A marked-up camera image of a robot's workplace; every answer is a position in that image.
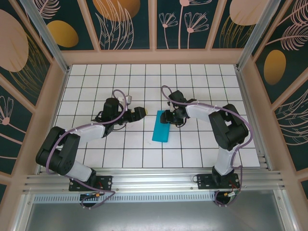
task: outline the white grid mat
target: white grid mat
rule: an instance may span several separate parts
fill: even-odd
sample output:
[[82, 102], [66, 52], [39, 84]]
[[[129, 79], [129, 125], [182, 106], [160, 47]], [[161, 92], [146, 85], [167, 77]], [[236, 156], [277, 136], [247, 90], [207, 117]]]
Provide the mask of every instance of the white grid mat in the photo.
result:
[[[233, 65], [218, 64], [88, 64], [73, 65], [56, 125], [69, 129], [89, 123], [104, 101], [120, 89], [132, 96], [130, 109], [145, 107], [148, 115], [107, 138], [79, 146], [77, 160], [89, 167], [212, 167], [218, 145], [210, 124], [188, 119], [170, 127], [167, 143], [152, 141], [157, 110], [168, 109], [160, 86], [179, 89], [188, 100], [235, 105], [247, 119]], [[260, 167], [255, 146], [240, 150], [234, 165]]]

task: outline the metal floor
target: metal floor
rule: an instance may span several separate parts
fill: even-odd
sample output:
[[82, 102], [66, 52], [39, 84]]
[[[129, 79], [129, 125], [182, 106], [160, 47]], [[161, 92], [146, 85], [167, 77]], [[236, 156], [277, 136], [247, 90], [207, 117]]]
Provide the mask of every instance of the metal floor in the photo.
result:
[[227, 208], [212, 201], [35, 204], [27, 231], [283, 231], [272, 191], [242, 192]]

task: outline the blue block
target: blue block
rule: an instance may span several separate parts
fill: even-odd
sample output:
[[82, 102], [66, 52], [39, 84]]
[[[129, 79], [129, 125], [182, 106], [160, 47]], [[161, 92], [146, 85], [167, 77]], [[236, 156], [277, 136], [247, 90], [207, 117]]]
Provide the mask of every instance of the blue block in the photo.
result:
[[164, 111], [157, 111], [152, 140], [166, 143], [168, 142], [170, 124], [160, 123], [160, 116], [162, 113], [164, 113]]

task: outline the white arm segment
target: white arm segment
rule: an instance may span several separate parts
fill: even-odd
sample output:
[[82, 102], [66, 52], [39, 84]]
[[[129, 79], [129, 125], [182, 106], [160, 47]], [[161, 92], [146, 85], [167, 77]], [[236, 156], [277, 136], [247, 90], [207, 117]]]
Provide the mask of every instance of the white arm segment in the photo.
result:
[[[72, 133], [80, 136], [79, 143], [86, 143], [92, 140], [102, 138], [104, 132], [105, 132], [105, 127], [103, 125], [93, 124], [93, 126], [91, 127], [81, 128]], [[72, 169], [67, 173], [67, 176], [86, 182], [91, 176], [91, 173], [92, 173], [91, 168], [75, 160], [74, 165]]]
[[[216, 112], [216, 111], [218, 110], [214, 108], [208, 108], [202, 105], [186, 106], [186, 112], [189, 117], [201, 119], [208, 123], [210, 123], [210, 120], [208, 117], [209, 114]], [[221, 147], [219, 147], [217, 161], [215, 163], [215, 169], [220, 175], [222, 176], [227, 175], [233, 170], [233, 168], [231, 167], [232, 166], [231, 159], [232, 159], [232, 155], [236, 147], [237, 146], [235, 146], [233, 150], [231, 151], [228, 151], [226, 149], [222, 149]]]

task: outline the mounting plate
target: mounting plate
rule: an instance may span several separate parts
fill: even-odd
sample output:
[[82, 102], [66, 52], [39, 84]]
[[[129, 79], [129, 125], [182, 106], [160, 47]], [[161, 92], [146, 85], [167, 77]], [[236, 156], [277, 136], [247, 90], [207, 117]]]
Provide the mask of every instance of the mounting plate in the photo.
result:
[[232, 184], [230, 181], [237, 187], [240, 188], [239, 176], [236, 173], [230, 174], [225, 178], [223, 182], [218, 186], [212, 179], [212, 174], [198, 174], [197, 183], [198, 189], [232, 189]]
[[[111, 190], [111, 185], [112, 185], [112, 176], [97, 176], [96, 177], [96, 184], [94, 186], [97, 187], [97, 189], [102, 189], [102, 190]], [[93, 191], [91, 189], [88, 189], [79, 183], [77, 183], [74, 180], [70, 179], [70, 184], [68, 187], [68, 190], [70, 192], [88, 192], [88, 191]]]

